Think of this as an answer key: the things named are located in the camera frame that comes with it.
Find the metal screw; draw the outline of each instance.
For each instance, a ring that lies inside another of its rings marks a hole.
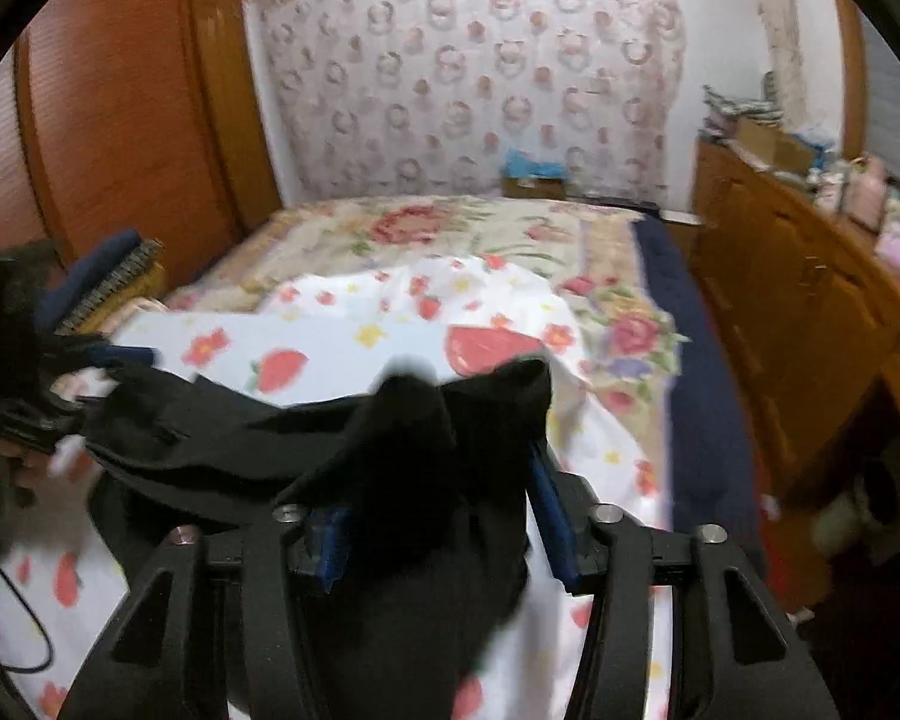
[[[727,540],[727,531],[719,525],[701,525],[698,533],[704,544],[722,544]]]
[[[194,525],[180,525],[170,531],[170,543],[176,546],[196,544],[198,538],[200,538],[200,531]]]
[[[286,504],[285,506],[278,506],[274,509],[274,519],[277,522],[283,522],[285,524],[290,522],[300,522],[306,515],[306,509],[293,503]]]
[[[597,522],[613,525],[624,518],[624,509],[621,509],[614,503],[598,503],[593,507],[590,516]]]

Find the wooden wardrobe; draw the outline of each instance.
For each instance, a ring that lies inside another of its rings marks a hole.
[[[241,0],[50,0],[0,66],[0,247],[135,227],[176,287],[279,206]]]

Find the patterned curtain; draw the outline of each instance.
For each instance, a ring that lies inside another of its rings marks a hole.
[[[506,150],[666,202],[676,0],[258,0],[309,199],[495,194]]]
[[[797,0],[757,0],[770,41],[770,61],[785,127],[799,127],[807,118],[807,90]]]

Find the human hand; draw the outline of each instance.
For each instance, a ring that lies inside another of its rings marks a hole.
[[[13,476],[13,482],[22,488],[33,488],[47,473],[50,458],[24,447],[17,446],[0,438],[0,457],[18,458],[23,467],[17,470]]]

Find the black cable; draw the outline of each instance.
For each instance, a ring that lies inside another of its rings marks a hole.
[[[7,671],[10,674],[39,674],[41,671],[46,671],[50,666],[53,665],[53,642],[50,641],[50,635],[47,632],[47,629],[43,627],[43,623],[40,622],[40,618],[36,616],[36,613],[31,608],[31,605],[26,603],[26,599],[21,595],[20,591],[17,589],[16,584],[13,584],[13,581],[7,576],[4,570],[0,567],[0,577],[7,584],[7,587],[10,588],[10,592],[16,597],[17,601],[20,602],[20,605],[26,610],[26,613],[29,614],[29,618],[34,621],[36,625],[36,629],[40,632],[41,637],[47,643],[47,656],[39,666],[6,666],[1,664],[4,668],[4,671]]]

